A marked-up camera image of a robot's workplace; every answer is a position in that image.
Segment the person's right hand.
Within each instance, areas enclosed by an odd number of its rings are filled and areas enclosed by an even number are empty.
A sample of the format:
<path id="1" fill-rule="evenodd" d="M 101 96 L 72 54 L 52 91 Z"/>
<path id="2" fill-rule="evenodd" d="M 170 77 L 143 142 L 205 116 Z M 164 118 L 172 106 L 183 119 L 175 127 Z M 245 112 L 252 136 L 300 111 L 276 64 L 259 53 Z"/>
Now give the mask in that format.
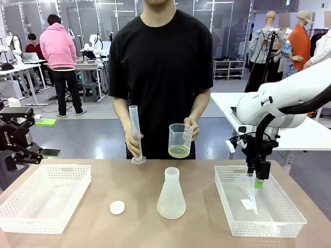
<path id="1" fill-rule="evenodd" d="M 141 155 L 139 142 L 133 138 L 132 132 L 130 130 L 125 130 L 125 142 L 128 150 L 135 158 Z"/>

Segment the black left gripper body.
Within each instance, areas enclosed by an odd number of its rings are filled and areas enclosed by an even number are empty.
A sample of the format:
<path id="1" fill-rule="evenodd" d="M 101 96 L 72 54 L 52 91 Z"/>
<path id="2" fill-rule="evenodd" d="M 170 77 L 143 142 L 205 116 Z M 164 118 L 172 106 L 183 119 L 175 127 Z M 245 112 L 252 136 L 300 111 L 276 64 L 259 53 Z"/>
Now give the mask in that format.
<path id="1" fill-rule="evenodd" d="M 1 121 L 1 151 L 15 147 L 27 148 L 32 145 L 32 135 L 29 128 L 32 121 L 18 123 L 16 121 Z"/>

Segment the person's left hand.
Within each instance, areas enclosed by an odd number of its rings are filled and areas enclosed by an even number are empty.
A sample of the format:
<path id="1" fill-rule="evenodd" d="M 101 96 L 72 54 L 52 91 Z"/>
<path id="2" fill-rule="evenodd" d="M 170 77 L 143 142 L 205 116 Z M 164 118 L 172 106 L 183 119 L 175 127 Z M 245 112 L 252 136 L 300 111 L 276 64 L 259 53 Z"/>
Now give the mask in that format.
<path id="1" fill-rule="evenodd" d="M 198 121 L 195 118 L 189 116 L 184 119 L 184 124 L 192 127 L 192 141 L 195 141 L 200 132 Z"/>

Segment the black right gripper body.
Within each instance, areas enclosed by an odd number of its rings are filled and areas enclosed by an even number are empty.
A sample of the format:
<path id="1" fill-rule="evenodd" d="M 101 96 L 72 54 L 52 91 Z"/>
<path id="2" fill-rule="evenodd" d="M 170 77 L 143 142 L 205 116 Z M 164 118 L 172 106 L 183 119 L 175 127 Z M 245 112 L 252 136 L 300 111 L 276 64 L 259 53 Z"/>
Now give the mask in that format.
<path id="1" fill-rule="evenodd" d="M 243 154 L 246 156 L 246 163 L 253 163 L 258 156 L 265 158 L 279 145 L 276 140 L 272 139 L 262 140 L 262 145 L 257 145 L 256 139 L 253 136 L 246 136 L 244 141 L 246 147 L 243 148 Z"/>

